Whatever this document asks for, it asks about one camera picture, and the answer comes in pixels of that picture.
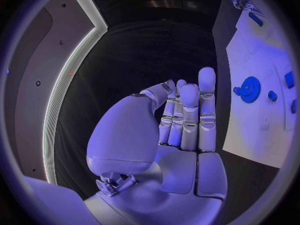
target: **led light strip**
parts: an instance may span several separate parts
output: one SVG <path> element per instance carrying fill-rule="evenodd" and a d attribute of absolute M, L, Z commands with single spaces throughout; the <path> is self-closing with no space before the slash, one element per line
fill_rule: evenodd
<path fill-rule="evenodd" d="M 52 89 L 45 113 L 42 135 L 43 163 L 47 181 L 50 184 L 57 185 L 54 164 L 54 142 L 56 126 L 63 100 L 75 73 L 90 50 L 99 41 L 100 37 L 96 28 L 85 36 L 62 67 Z"/>

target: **blue object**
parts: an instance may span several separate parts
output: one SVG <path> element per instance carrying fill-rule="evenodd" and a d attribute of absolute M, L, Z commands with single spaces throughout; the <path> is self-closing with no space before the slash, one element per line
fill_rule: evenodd
<path fill-rule="evenodd" d="M 273 102 L 277 100 L 277 94 L 274 91 L 269 91 L 267 97 Z"/>
<path fill-rule="evenodd" d="M 284 75 L 284 79 L 285 79 L 286 85 L 289 89 L 291 89 L 295 86 L 293 71 L 290 71 L 289 73 Z"/>
<path fill-rule="evenodd" d="M 259 95 L 261 94 L 261 83 L 254 77 L 250 76 L 242 83 L 241 87 L 234 88 L 233 91 L 237 92 L 235 94 L 239 95 L 240 98 L 247 104 L 254 103 Z"/>
<path fill-rule="evenodd" d="M 233 92 L 236 94 L 236 95 L 241 95 L 241 88 L 240 87 L 234 87 L 234 89 L 233 89 Z"/>
<path fill-rule="evenodd" d="M 249 18 L 251 18 L 254 22 L 256 22 L 260 27 L 264 25 L 264 22 L 259 19 L 254 13 L 249 12 Z"/>
<path fill-rule="evenodd" d="M 295 99 L 294 101 L 292 101 L 291 103 L 291 113 L 295 114 L 297 110 L 297 99 Z"/>

